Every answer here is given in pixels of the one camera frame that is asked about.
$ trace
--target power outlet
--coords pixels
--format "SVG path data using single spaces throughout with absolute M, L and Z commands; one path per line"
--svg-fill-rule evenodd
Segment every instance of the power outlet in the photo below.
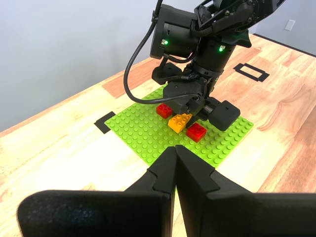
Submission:
M 295 24 L 295 21 L 293 21 L 293 20 L 288 20 L 288 23 L 286 24 L 285 29 L 288 30 L 288 31 L 291 31 L 292 28 L 293 28 L 293 26 L 294 26 L 294 24 Z

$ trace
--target green lego baseplate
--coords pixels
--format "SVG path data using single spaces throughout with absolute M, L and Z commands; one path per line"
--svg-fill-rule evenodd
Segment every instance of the green lego baseplate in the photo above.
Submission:
M 164 86 L 144 99 L 162 97 Z M 185 128 L 177 134 L 168 126 L 171 117 L 163 119 L 156 113 L 157 105 L 135 103 L 105 122 L 145 163 L 151 165 L 169 146 L 183 145 L 215 168 L 253 127 L 253 123 L 239 117 L 225 132 L 208 121 L 197 121 L 207 129 L 206 135 L 194 142 Z

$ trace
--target yellow lego brick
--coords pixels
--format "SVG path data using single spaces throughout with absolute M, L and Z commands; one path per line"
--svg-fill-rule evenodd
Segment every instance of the yellow lego brick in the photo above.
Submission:
M 168 126 L 171 127 L 176 133 L 179 133 L 186 127 L 191 117 L 191 114 L 176 115 L 169 120 Z

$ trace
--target wooden table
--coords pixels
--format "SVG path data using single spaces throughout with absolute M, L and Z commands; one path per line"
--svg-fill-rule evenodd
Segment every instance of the wooden table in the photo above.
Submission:
M 251 41 L 250 49 L 236 48 L 212 96 L 236 105 L 255 127 L 217 170 L 253 192 L 315 192 L 316 59 L 256 36 Z M 270 76 L 255 82 L 233 70 L 239 63 Z M 158 64 L 133 66 L 134 95 L 159 87 L 151 80 Z M 0 133 L 0 236 L 21 236 L 16 209 L 34 192 L 125 190 L 146 171 L 112 131 L 94 125 L 133 103 L 122 78 L 120 72 Z M 178 197 L 173 236 L 186 236 Z

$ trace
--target white wall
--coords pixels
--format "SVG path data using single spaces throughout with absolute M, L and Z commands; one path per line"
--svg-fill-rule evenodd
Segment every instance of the white wall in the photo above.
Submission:
M 256 33 L 316 55 L 316 0 L 286 0 L 271 16 L 257 25 Z M 292 31 L 288 20 L 296 21 Z
M 0 131 L 124 70 L 156 2 L 1 1 Z M 200 2 L 163 3 L 193 12 Z

